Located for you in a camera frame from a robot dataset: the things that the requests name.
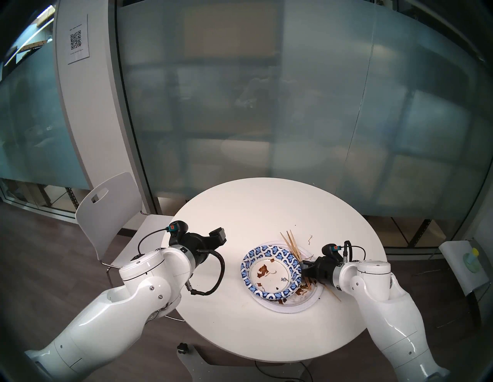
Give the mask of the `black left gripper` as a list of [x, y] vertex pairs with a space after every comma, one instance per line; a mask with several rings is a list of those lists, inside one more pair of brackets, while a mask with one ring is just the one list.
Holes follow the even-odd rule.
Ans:
[[209, 247], [220, 247], [225, 243], [226, 235], [222, 227], [209, 233], [208, 242], [205, 237], [191, 232], [184, 233], [178, 239], [178, 245], [184, 246], [193, 256], [195, 268], [205, 262], [211, 251]]

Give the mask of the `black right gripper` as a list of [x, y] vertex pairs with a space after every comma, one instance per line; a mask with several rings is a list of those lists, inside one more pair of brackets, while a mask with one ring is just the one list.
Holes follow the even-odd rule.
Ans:
[[302, 277], [311, 278], [324, 285], [337, 287], [341, 270], [341, 255], [324, 255], [314, 262], [302, 261]]

